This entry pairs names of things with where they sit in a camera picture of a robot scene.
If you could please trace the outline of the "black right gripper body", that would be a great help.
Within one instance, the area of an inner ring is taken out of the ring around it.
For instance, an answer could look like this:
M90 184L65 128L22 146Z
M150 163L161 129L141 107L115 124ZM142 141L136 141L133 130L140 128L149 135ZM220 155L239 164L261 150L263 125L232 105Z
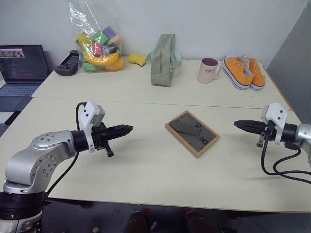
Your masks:
M275 123L268 121L268 123L260 123L260 134L257 142L257 147L262 148L266 137L270 137L275 130Z

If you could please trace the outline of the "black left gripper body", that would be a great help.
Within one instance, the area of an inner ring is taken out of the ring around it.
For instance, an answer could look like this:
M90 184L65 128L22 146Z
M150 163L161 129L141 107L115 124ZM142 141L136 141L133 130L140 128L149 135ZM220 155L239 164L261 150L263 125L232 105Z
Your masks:
M98 127L92 127L91 136L96 150L105 149L108 157L114 156L114 152L108 143L108 129L103 122Z

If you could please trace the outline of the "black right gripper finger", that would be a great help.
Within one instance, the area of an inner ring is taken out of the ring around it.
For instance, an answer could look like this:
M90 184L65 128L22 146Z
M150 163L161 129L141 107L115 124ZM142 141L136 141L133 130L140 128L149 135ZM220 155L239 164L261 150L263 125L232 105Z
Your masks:
M261 128L264 127L264 122L254 120L237 120L234 126L238 128Z
M264 131L263 128L261 127L238 127L239 129L245 131L245 132L248 132L248 133L262 133Z

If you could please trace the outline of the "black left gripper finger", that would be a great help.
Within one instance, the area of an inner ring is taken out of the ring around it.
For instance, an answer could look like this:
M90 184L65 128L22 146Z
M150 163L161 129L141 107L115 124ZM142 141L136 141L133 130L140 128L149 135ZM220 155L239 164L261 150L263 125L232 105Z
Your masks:
M133 130L133 126L130 125L117 125L107 128L109 132L131 132Z
M120 138L129 134L130 131L109 131L107 140L112 140L116 138Z

